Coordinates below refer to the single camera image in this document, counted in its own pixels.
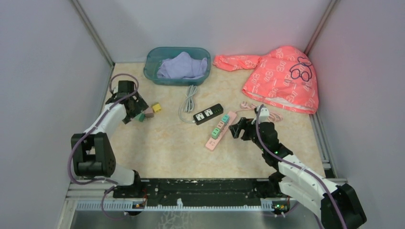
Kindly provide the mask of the pink power strip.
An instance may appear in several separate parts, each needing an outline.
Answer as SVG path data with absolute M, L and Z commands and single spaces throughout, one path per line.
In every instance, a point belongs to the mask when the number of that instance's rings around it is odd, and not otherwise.
M 227 113 L 227 115 L 230 116 L 230 120 L 229 123 L 225 125 L 224 129 L 221 131 L 220 135 L 218 136 L 217 139 L 212 139 L 211 136 L 209 138 L 209 140 L 207 141 L 207 143 L 205 144 L 205 147 L 211 151 L 214 151 L 215 148 L 217 147 L 217 145 L 219 144 L 219 142 L 222 140 L 222 138 L 225 136 L 225 134 L 228 132 L 229 130 L 229 126 L 232 124 L 232 122 L 236 119 L 237 114 L 236 112 L 230 111 Z

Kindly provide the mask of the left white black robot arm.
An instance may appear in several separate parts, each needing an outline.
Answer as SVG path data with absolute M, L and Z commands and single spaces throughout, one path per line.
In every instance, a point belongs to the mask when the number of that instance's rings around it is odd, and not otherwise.
M 106 181 L 125 186 L 124 191 L 133 198 L 142 194 L 139 173 L 117 163 L 109 140 L 120 124 L 128 124 L 148 108 L 136 84 L 119 81 L 95 122 L 83 133 L 72 135 L 67 171 L 73 183 Z

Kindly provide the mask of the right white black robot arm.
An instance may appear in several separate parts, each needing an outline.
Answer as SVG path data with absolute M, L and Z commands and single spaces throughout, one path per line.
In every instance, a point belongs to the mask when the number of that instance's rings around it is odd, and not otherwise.
M 354 188 L 332 182 L 305 166 L 280 143 L 274 123 L 257 124 L 243 117 L 229 130 L 233 138 L 257 145 L 265 162 L 276 170 L 269 183 L 273 196 L 284 194 L 294 198 L 310 210 L 325 229 L 357 229 L 367 221 Z

